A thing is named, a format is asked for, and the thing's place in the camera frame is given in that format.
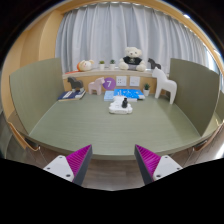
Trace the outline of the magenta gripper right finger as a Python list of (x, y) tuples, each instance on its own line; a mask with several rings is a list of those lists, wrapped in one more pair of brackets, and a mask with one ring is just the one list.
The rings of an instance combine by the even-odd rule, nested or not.
[(170, 156), (159, 156), (139, 145), (135, 145), (134, 154), (145, 185), (182, 169)]

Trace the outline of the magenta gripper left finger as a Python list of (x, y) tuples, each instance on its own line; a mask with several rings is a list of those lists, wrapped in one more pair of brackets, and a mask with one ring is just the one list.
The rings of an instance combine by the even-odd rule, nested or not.
[(44, 170), (81, 186), (91, 157), (92, 146), (87, 145), (68, 156), (57, 156)]

